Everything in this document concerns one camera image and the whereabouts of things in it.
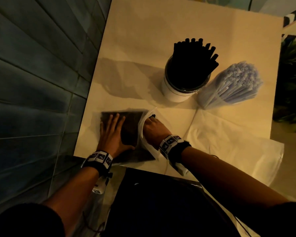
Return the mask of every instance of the white table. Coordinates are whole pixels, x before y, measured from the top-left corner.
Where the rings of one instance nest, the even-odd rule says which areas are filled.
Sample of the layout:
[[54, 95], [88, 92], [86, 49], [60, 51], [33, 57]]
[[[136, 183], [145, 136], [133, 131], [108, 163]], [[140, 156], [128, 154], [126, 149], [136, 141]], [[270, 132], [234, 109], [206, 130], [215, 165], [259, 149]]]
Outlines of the white table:
[[[282, 23], [280, 17], [189, 0], [112, 0], [74, 155], [87, 158], [95, 151], [102, 111], [157, 106], [172, 132], [184, 136], [197, 103], [169, 102], [160, 84], [173, 43], [185, 38], [216, 47], [219, 67], [212, 77], [243, 60], [258, 68], [264, 86], [255, 99], [210, 112], [269, 138]], [[162, 173], [159, 166], [132, 167]]]

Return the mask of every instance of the white countertop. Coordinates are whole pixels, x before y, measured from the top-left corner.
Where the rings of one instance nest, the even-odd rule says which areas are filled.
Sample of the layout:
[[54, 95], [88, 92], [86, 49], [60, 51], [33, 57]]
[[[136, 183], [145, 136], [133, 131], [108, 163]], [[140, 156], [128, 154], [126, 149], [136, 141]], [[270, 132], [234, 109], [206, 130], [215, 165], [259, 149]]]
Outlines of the white countertop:
[[102, 111], [157, 106], [172, 132], [185, 135], [198, 107], [195, 97], [171, 103], [161, 80], [173, 44], [186, 38], [216, 47], [219, 67], [212, 77], [244, 60], [257, 67], [264, 86], [255, 99], [209, 112], [269, 138], [282, 25], [280, 17], [189, 0], [112, 0], [74, 155], [95, 151]]

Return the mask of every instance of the sleeve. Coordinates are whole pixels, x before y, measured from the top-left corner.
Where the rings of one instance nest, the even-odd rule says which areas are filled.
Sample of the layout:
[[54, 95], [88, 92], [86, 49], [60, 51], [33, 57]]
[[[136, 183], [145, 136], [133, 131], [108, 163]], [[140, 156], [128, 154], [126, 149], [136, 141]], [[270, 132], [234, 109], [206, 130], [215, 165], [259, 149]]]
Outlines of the sleeve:
[[296, 236], [296, 202], [288, 202], [269, 208], [264, 217], [261, 237]]
[[59, 215], [51, 208], [34, 203], [19, 204], [0, 214], [1, 236], [65, 237]]

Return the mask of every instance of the hand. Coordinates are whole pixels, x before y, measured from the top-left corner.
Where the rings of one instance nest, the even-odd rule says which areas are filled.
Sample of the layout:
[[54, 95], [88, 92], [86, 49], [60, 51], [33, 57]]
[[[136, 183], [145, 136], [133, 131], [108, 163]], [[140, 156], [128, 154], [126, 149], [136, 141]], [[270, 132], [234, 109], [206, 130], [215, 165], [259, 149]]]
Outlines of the hand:
[[113, 158], [117, 157], [120, 153], [126, 150], [135, 149], [135, 147], [131, 145], [124, 145], [121, 141], [121, 129], [125, 121], [125, 116], [123, 116], [120, 122], [117, 124], [119, 116], [119, 113], [117, 113], [113, 119], [113, 115], [110, 115], [105, 130], [103, 127], [103, 122], [100, 124], [100, 140], [97, 151], [105, 151]]
[[143, 134], [148, 144], [159, 150], [162, 140], [171, 135], [171, 132], [158, 119], [149, 117], [145, 120]]

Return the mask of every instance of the tiled wall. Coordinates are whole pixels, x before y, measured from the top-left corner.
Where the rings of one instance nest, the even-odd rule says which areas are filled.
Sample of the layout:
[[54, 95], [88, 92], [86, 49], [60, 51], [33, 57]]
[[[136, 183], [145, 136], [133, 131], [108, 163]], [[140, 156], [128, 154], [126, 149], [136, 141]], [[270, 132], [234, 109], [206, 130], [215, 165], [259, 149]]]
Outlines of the tiled wall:
[[0, 212], [42, 202], [74, 147], [111, 0], [0, 0]]

